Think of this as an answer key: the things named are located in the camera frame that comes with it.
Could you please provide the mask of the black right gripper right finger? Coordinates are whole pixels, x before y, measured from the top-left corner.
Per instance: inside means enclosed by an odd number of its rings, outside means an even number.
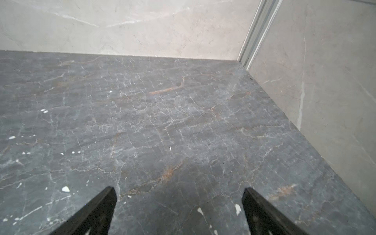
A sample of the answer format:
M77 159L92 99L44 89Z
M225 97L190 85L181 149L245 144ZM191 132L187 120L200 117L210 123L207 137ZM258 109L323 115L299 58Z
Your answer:
M246 188L242 205L252 235L308 235L253 188Z

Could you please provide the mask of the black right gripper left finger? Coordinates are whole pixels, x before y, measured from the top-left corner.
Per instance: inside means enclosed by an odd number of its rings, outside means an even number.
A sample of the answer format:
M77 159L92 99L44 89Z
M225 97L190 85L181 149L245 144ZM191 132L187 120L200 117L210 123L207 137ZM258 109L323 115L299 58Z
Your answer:
M110 229L116 203L115 189L106 187L51 234L106 235Z

